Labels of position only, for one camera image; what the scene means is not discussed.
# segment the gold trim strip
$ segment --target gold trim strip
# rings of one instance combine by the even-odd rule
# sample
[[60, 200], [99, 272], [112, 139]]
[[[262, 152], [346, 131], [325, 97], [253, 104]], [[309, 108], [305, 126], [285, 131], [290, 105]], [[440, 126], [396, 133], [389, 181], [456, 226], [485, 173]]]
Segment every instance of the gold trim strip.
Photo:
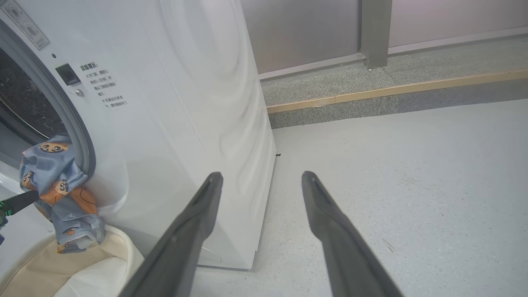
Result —
[[410, 83], [408, 85], [394, 86], [376, 90], [356, 92], [350, 94], [337, 95], [322, 99], [303, 100], [285, 104], [268, 106], [268, 114], [286, 112], [289, 110], [303, 109], [308, 107], [320, 107], [328, 104], [342, 103], [354, 100], [371, 99], [376, 97], [400, 95], [421, 91], [431, 91], [452, 87], [462, 87], [470, 85], [479, 85], [481, 83], [490, 83], [514, 79], [528, 78], [528, 69], [510, 70], [497, 73], [487, 73], [483, 75], [473, 75], [465, 77], [456, 77], [448, 79], [439, 79]]

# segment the cloth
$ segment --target cloth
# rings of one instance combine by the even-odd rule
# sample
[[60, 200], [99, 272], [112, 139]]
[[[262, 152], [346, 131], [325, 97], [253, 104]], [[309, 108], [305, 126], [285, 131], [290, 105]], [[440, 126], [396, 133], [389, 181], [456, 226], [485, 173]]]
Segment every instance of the cloth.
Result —
[[53, 223], [58, 253], [78, 253], [101, 244], [105, 226], [93, 195], [82, 186], [88, 178], [75, 164], [68, 136], [57, 135], [22, 153], [20, 185], [39, 192], [34, 204]]

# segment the instruction label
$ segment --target instruction label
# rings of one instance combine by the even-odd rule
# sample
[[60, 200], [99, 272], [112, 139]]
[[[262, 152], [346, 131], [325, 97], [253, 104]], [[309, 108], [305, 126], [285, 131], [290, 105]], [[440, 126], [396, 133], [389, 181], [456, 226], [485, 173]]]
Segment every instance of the instruction label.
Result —
[[80, 66], [83, 72], [83, 81], [87, 89], [93, 89], [98, 97], [98, 102], [105, 109], [120, 109], [128, 106], [126, 98], [119, 91], [115, 75], [108, 68], [102, 67], [95, 62]]
[[7, 16], [24, 32], [38, 50], [45, 47], [50, 41], [40, 31], [39, 27], [33, 23], [30, 17], [20, 8], [15, 0], [1, 0], [0, 7]]

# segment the beige laundry basket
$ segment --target beige laundry basket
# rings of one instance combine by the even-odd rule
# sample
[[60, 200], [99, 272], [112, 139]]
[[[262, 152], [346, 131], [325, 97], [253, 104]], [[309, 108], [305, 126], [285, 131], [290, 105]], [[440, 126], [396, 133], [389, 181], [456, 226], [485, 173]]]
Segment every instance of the beige laundry basket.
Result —
[[117, 296], [143, 262], [121, 230], [106, 226], [104, 242], [58, 254], [55, 234], [28, 250], [0, 280], [0, 297]]

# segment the white washing machine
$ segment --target white washing machine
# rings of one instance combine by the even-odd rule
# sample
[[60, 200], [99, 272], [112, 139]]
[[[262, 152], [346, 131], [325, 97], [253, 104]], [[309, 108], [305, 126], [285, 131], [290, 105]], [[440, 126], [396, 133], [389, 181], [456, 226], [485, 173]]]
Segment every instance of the white washing machine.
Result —
[[[220, 171], [199, 264], [251, 268], [276, 149], [239, 0], [0, 8], [2, 63], [27, 74], [0, 73], [0, 159], [17, 167], [23, 150], [65, 127], [101, 217], [143, 254]], [[22, 95], [2, 89], [15, 77]]]

